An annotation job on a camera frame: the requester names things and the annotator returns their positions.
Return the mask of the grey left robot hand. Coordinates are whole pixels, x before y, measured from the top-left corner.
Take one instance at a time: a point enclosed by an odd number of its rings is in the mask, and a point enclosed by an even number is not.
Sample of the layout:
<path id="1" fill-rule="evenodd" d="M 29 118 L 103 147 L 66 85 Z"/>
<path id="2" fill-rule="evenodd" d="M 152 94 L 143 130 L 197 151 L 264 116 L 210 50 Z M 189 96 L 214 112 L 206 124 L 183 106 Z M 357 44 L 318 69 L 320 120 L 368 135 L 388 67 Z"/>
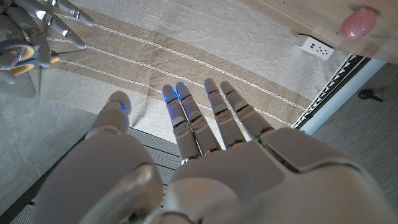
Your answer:
<path id="1" fill-rule="evenodd" d="M 292 128 L 273 128 L 228 82 L 205 80 L 218 141 L 186 84 L 164 101 L 181 164 L 167 185 L 128 131 L 117 91 L 41 186 L 34 223 L 396 223 L 357 163 Z"/>

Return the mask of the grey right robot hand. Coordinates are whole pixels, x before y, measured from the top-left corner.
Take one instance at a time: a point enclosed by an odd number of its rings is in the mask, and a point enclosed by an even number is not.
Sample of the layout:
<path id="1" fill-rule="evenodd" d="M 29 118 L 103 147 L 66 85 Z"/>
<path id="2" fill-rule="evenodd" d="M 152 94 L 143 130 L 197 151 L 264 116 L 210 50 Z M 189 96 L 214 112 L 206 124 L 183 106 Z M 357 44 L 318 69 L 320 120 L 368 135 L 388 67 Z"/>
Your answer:
<path id="1" fill-rule="evenodd" d="M 50 49 L 47 36 L 34 18 L 64 36 L 79 51 L 84 41 L 42 3 L 30 0 L 1 1 L 1 80 L 15 84 L 16 77 L 35 67 L 49 67 L 61 54 Z"/>

